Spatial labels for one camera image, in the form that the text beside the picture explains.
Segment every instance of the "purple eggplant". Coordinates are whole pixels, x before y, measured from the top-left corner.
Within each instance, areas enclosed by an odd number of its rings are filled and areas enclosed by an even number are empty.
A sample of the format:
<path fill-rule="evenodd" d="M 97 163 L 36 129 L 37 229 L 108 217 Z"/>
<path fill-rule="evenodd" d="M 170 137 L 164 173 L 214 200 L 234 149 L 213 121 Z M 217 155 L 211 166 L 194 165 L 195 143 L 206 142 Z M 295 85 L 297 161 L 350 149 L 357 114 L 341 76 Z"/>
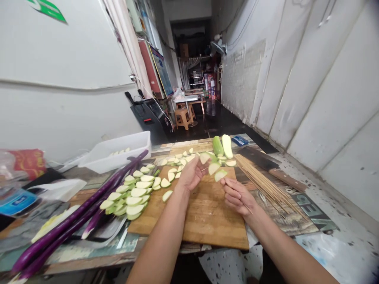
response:
<path fill-rule="evenodd" d="M 98 191 L 96 191 L 85 203 L 83 203 L 75 212 L 73 212 L 67 219 L 61 222 L 57 227 L 52 229 L 49 233 L 44 235 L 30 247 L 28 247 L 23 254 L 18 258 L 16 263 L 12 267 L 13 273 L 19 273 L 25 267 L 27 267 L 34 258 L 41 254 L 42 251 L 48 250 L 51 243 L 53 243 L 57 238 L 63 234 L 63 232 L 68 231 L 75 222 L 79 222 L 82 220 L 83 215 L 87 215 L 89 208 L 94 203 L 97 203 L 99 199 L 109 190 L 112 190 L 116 186 L 118 186 L 123 180 L 125 174 L 133 168 L 140 160 L 142 160 L 147 154 L 148 150 L 144 150 L 135 160 L 130 162 L 124 168 L 115 173 Z"/>
<path fill-rule="evenodd" d="M 53 252 L 73 233 L 80 229 L 93 215 L 94 212 L 99 208 L 101 202 L 97 202 L 93 205 L 87 212 L 66 232 L 60 235 L 51 245 L 49 245 L 22 273 L 19 279 L 28 279 L 37 273 L 46 260 L 53 254 Z"/>
<path fill-rule="evenodd" d="M 136 168 L 137 166 L 135 165 L 132 169 L 130 169 L 129 174 L 133 174 Z M 103 198 L 101 199 L 101 201 L 103 202 L 104 200 L 106 200 L 112 192 L 116 191 L 116 189 L 117 187 L 115 187 L 108 194 L 105 194 Z M 98 209 L 98 211 L 93 215 L 93 217 L 91 218 L 91 221 L 88 223 L 87 227 L 85 228 L 82 234 L 82 239 L 86 239 L 89 236 L 89 234 L 96 228 L 98 222 L 101 220 L 104 214 L 105 214 L 105 210 Z"/>

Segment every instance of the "white plastic container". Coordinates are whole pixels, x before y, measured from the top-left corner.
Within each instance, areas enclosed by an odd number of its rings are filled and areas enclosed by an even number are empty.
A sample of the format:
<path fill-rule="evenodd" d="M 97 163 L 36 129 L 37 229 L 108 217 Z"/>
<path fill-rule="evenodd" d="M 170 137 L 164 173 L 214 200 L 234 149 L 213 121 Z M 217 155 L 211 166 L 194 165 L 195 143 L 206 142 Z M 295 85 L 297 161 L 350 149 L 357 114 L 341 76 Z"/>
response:
<path fill-rule="evenodd" d="M 111 153 L 125 150 L 128 147 L 130 147 L 130 151 L 126 153 L 109 156 Z M 103 174 L 129 164 L 131 161 L 128 160 L 128 157 L 137 157 L 146 149 L 149 150 L 149 153 L 144 159 L 151 157 L 150 131 L 115 138 L 97 144 L 80 161 L 78 167 L 86 167 L 98 174 Z"/>

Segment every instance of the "black machine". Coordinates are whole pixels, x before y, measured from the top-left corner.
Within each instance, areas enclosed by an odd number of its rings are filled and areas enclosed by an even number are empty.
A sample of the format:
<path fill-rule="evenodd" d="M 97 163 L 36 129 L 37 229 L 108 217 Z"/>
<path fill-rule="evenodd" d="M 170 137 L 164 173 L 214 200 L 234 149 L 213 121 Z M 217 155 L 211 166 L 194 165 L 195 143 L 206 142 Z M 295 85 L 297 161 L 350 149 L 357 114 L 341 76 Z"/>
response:
<path fill-rule="evenodd" d="M 152 145 L 166 144 L 166 134 L 172 132 L 171 122 L 164 114 L 158 102 L 154 99 L 134 101 L 129 92 L 125 92 L 130 100 L 131 110 L 137 118 L 143 131 L 150 131 Z"/>

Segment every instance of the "green sign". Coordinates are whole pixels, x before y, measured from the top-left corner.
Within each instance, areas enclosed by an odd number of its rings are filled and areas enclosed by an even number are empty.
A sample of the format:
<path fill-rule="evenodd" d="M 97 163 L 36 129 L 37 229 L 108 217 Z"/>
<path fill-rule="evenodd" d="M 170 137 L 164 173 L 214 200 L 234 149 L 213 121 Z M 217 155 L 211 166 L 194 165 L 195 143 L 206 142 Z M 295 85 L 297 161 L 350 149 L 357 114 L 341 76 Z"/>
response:
<path fill-rule="evenodd" d="M 58 7 L 47 0 L 28 0 L 30 6 L 45 15 L 48 15 L 54 19 L 66 22 L 66 19 L 59 11 Z"/>

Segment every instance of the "knife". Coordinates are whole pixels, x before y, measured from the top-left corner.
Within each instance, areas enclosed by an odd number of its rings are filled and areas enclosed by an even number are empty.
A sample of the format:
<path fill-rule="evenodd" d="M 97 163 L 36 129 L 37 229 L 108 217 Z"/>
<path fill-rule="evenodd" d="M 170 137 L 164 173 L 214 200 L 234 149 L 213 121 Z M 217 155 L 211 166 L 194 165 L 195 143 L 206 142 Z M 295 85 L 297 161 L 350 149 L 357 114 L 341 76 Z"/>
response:
<path fill-rule="evenodd" d="M 268 171 L 274 177 L 280 179 L 289 186 L 297 189 L 298 191 L 305 192 L 307 186 L 294 178 L 287 175 L 281 169 L 279 165 L 272 161 L 272 157 L 266 155 L 258 150 L 253 149 L 252 147 L 245 147 L 238 151 L 239 154 L 253 162 L 254 164 L 260 166 L 264 170 Z"/>

